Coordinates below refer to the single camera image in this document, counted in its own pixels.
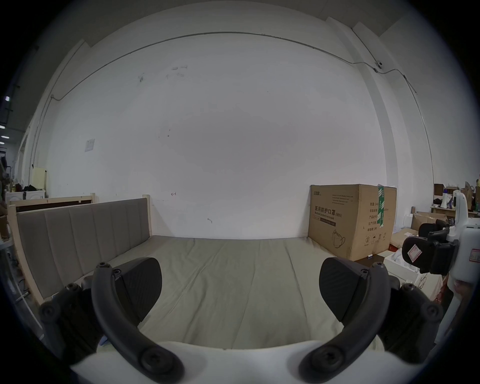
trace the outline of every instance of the wooden bed post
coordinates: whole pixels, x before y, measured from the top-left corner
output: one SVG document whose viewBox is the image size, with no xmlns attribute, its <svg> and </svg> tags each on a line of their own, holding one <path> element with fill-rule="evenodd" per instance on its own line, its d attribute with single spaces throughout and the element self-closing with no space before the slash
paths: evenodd
<svg viewBox="0 0 480 384">
<path fill-rule="evenodd" d="M 33 278 L 32 272 L 30 271 L 27 259 L 25 257 L 22 240 L 20 238 L 20 231 L 18 229 L 17 207 L 15 205 L 8 206 L 8 224 L 10 225 L 10 230 L 12 231 L 13 246 L 17 254 L 18 262 L 20 263 L 20 268 L 25 276 L 25 284 L 30 290 L 30 293 L 35 301 L 38 303 L 38 305 L 40 305 L 43 303 L 44 299 L 40 293 L 40 290 L 38 289 L 35 279 Z"/>
<path fill-rule="evenodd" d="M 152 216 L 150 215 L 150 195 L 143 195 L 147 199 L 147 211 L 148 211 L 148 233 L 152 236 Z"/>
</svg>

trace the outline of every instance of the ceiling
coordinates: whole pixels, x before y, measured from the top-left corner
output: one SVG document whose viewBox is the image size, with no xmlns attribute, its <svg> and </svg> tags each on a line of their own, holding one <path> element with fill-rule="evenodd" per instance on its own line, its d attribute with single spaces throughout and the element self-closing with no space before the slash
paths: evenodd
<svg viewBox="0 0 480 384">
<path fill-rule="evenodd" d="M 81 39 L 93 46 L 117 29 L 165 9 L 208 0 L 87 0 L 68 7 L 40 38 L 20 75 L 20 86 L 10 102 L 7 129 L 9 142 L 18 145 L 54 71 L 69 50 Z M 400 0 L 257 0 L 326 20 L 332 17 L 354 27 L 363 23 L 377 35 L 385 32 L 408 12 Z"/>
</svg>

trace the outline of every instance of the label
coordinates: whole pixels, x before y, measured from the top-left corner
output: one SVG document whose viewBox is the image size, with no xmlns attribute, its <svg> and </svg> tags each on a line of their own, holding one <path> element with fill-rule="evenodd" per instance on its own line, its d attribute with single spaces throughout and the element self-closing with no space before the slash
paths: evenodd
<svg viewBox="0 0 480 384">
<path fill-rule="evenodd" d="M 382 185 L 378 184 L 377 224 L 380 224 L 380 228 L 384 226 L 384 209 L 385 209 L 385 189 Z"/>
<path fill-rule="evenodd" d="M 472 252 L 470 252 L 469 260 L 474 263 L 480 263 L 480 249 L 473 248 Z"/>
<path fill-rule="evenodd" d="M 410 248 L 410 251 L 407 252 L 410 260 L 413 262 L 415 262 L 415 260 L 418 259 L 418 257 L 421 255 L 421 250 L 419 247 L 417 247 L 416 244 L 414 244 L 414 246 L 412 248 Z"/>
<path fill-rule="evenodd" d="M 334 227 L 336 227 L 336 222 L 335 221 L 332 221 L 332 220 L 327 220 L 323 217 L 320 218 L 320 221 L 323 221 L 324 223 L 327 223 L 329 225 L 333 225 Z"/>
</svg>

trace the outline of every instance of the mask illustration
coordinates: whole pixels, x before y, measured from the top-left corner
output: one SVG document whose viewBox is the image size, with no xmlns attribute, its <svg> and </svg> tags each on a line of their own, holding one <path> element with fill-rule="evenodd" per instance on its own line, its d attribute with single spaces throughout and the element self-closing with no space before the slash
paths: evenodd
<svg viewBox="0 0 480 384">
<path fill-rule="evenodd" d="M 345 238 L 342 237 L 342 235 L 340 235 L 336 231 L 336 229 L 333 231 L 332 240 L 333 240 L 333 246 L 335 248 L 340 248 L 343 245 L 343 243 L 345 242 Z"/>
</svg>

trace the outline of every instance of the cardboard box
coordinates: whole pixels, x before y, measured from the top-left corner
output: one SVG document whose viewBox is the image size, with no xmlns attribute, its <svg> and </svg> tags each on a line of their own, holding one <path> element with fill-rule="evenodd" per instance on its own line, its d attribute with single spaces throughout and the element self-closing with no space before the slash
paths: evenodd
<svg viewBox="0 0 480 384">
<path fill-rule="evenodd" d="M 435 196 L 442 196 L 444 193 L 444 185 L 443 184 L 434 184 L 433 185 L 433 195 Z"/>
<path fill-rule="evenodd" d="M 412 219 L 412 229 L 418 231 L 422 224 L 435 224 L 437 219 L 447 221 L 447 216 L 445 216 L 443 213 L 415 212 Z"/>
<path fill-rule="evenodd" d="M 388 249 L 395 210 L 396 188 L 312 185 L 308 236 L 335 256 L 359 260 Z"/>
<path fill-rule="evenodd" d="M 467 199 L 467 209 L 469 211 L 472 211 L 472 203 L 473 203 L 473 189 L 470 187 L 470 184 L 465 183 L 465 188 L 462 188 L 460 190 L 464 195 L 465 198 Z"/>
<path fill-rule="evenodd" d="M 400 232 L 394 233 L 390 239 L 390 244 L 397 248 L 402 248 L 403 242 L 408 236 L 417 236 L 418 231 L 412 228 L 404 228 Z"/>
</svg>

